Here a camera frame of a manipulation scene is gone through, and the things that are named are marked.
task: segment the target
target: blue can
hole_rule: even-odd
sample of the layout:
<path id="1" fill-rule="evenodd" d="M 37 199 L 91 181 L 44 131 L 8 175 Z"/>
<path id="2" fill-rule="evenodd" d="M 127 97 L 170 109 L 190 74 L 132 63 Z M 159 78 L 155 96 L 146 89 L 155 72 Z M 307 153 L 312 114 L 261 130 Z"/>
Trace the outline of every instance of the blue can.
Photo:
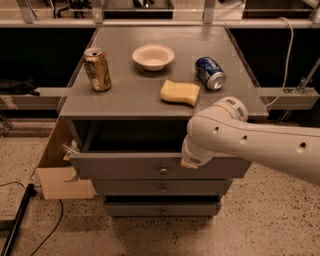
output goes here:
<path id="1" fill-rule="evenodd" d="M 197 75 L 208 89 L 219 90 L 226 81 L 226 74 L 217 62 L 210 57 L 201 57 L 195 64 Z"/>

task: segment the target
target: cabinet top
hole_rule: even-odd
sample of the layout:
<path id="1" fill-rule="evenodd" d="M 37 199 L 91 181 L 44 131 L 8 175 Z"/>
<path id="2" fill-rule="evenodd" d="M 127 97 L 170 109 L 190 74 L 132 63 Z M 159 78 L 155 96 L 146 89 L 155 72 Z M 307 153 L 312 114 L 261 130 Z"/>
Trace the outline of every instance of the cabinet top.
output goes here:
<path id="1" fill-rule="evenodd" d="M 132 59 L 134 50 L 146 44 L 162 44 L 175 52 L 175 60 L 163 70 L 145 71 Z M 189 119 L 194 113 L 225 96 L 240 99 L 252 119 L 268 114 L 226 30 L 216 26 L 116 26 L 99 28 L 92 47 L 106 53 L 112 87 L 95 92 L 81 67 L 60 116 L 71 120 Z M 210 56 L 225 72 L 223 88 L 209 91 L 196 75 L 198 58 Z M 200 94 L 193 108 L 160 99 L 166 80 L 194 83 Z"/>

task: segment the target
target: terrazzo floor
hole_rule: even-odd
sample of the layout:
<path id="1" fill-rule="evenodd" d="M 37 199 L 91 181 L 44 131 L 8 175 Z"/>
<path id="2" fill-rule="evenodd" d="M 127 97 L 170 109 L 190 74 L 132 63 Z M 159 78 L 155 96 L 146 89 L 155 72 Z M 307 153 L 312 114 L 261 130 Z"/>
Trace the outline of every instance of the terrazzo floor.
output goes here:
<path id="1" fill-rule="evenodd" d="M 1 138 L 0 184 L 27 185 L 47 140 Z M 37 174 L 31 182 L 39 184 Z M 31 255 L 59 219 L 60 202 L 36 189 L 11 255 Z M 1 220 L 14 218 L 23 193 L 17 184 L 0 187 Z M 234 181 L 213 218 L 111 218 L 101 198 L 63 206 L 35 255 L 320 255 L 320 188 L 257 164 Z"/>

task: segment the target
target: gold can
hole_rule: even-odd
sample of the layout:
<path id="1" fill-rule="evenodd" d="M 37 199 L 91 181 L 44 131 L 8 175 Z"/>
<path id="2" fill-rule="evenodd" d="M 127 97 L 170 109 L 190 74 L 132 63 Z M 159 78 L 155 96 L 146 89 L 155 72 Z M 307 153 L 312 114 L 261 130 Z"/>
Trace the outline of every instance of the gold can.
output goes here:
<path id="1" fill-rule="evenodd" d="M 106 54 L 97 47 L 85 50 L 83 63 L 92 89 L 106 91 L 112 86 Z"/>

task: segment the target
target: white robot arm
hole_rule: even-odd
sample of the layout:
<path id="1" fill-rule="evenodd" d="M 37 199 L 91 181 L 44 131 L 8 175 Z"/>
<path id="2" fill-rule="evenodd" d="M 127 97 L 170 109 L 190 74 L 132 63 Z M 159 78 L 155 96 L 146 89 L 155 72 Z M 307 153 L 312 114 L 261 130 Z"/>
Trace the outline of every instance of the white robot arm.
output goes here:
<path id="1" fill-rule="evenodd" d="M 320 186 L 320 129 L 250 124 L 247 118 L 233 97 L 198 112 L 187 126 L 181 164 L 197 168 L 221 152 Z"/>

